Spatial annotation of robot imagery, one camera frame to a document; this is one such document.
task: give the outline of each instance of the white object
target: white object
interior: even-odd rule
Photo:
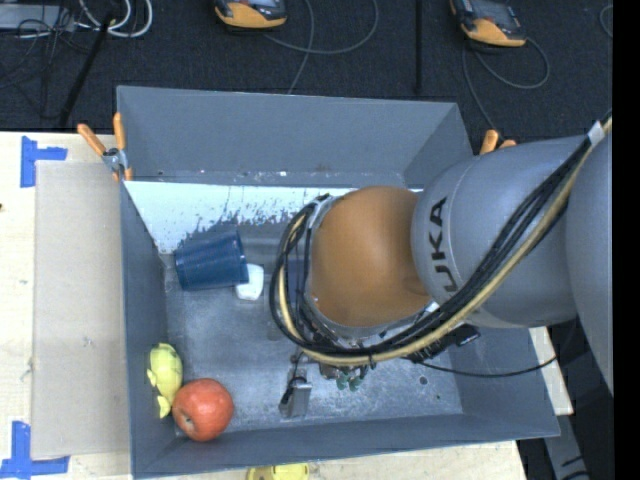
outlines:
[[[236,295],[242,300],[257,300],[264,286],[264,269],[260,265],[247,264],[249,282],[235,286]]]

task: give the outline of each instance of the white cable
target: white cable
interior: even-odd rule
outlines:
[[[151,4],[151,0],[144,0],[145,5],[147,7],[147,13],[148,13],[147,22],[140,30],[136,32],[130,32],[130,33],[119,32],[117,30],[118,28],[121,28],[122,26],[124,26],[131,18],[131,2],[129,0],[124,0],[124,1],[127,6],[127,13],[124,19],[122,19],[119,23],[111,25],[107,29],[107,32],[114,37],[122,37],[122,38],[140,37],[141,35],[145,34],[149,30],[149,28],[151,28],[151,24],[153,23],[153,5]],[[78,26],[91,28],[93,30],[99,30],[102,24],[95,18],[95,16],[93,16],[93,14],[91,14],[84,0],[78,0],[78,2],[80,3],[80,6],[82,7],[83,12],[87,15],[87,18],[95,25],[95,28],[91,27],[90,25],[86,25],[84,23],[78,23]]]

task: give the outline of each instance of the gray bin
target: gray bin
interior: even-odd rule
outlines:
[[[237,226],[268,287],[284,226],[299,209],[278,207],[286,200],[278,194],[420,190],[472,154],[454,103],[119,87],[117,106],[135,176],[120,189],[134,477],[559,434],[540,371],[479,379],[404,360],[377,365],[356,392],[307,365],[307,415],[282,418],[295,346],[271,321],[266,290],[241,301],[232,288],[185,292],[177,280],[171,249],[180,237]],[[229,206],[238,191],[242,208]],[[261,205],[245,192],[276,196]],[[481,332],[434,364],[500,373],[537,363],[528,330]],[[231,392],[234,418],[214,441],[190,441],[171,417],[159,419],[145,374],[158,342],[176,347],[185,382],[213,377]]]

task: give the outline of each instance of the blue tape marker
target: blue tape marker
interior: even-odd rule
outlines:
[[[66,473],[69,457],[50,460],[31,460],[31,427],[21,421],[12,423],[11,458],[3,459],[0,478],[30,480],[32,475]]]
[[[35,140],[23,135],[20,187],[33,187],[36,184],[36,160],[64,160],[65,158],[67,158],[66,148],[38,149],[38,143]]]

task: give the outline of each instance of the yellow object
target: yellow object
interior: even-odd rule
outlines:
[[[160,417],[164,418],[171,412],[171,404],[178,390],[182,387],[182,360],[176,350],[167,343],[158,343],[149,353],[147,377],[161,396]]]
[[[247,480],[307,480],[309,465],[306,463],[262,466],[247,471]]]
[[[164,418],[169,416],[171,412],[171,402],[162,395],[158,395],[158,405],[160,406],[160,417]]]

